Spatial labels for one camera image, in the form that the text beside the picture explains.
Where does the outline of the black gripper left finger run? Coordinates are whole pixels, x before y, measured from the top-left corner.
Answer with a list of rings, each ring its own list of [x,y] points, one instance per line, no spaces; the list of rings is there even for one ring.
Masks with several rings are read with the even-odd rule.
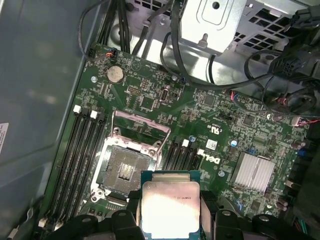
[[[115,211],[110,217],[99,221],[96,216],[83,214],[68,221],[46,237],[47,240],[144,240],[137,224],[141,191],[128,195],[126,209]]]

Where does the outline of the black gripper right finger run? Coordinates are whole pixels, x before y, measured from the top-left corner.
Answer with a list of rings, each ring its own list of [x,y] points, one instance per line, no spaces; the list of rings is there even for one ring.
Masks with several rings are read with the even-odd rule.
[[[239,217],[219,208],[216,196],[200,191],[200,228],[207,240],[308,240],[309,236],[272,215]]]

